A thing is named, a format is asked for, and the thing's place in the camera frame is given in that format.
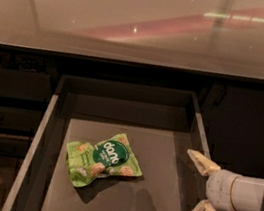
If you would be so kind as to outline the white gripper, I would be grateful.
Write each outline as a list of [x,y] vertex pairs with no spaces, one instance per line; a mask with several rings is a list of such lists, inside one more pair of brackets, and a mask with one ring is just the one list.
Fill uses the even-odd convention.
[[187,155],[201,176],[210,176],[206,182],[206,197],[191,211],[235,211],[231,192],[234,181],[240,174],[221,169],[214,161],[197,150],[188,149]]

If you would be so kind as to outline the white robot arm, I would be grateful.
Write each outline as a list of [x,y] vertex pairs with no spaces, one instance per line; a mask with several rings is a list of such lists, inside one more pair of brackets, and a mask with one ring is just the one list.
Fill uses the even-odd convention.
[[188,156],[201,176],[206,176],[206,200],[192,211],[264,211],[264,178],[252,178],[221,169],[197,150]]

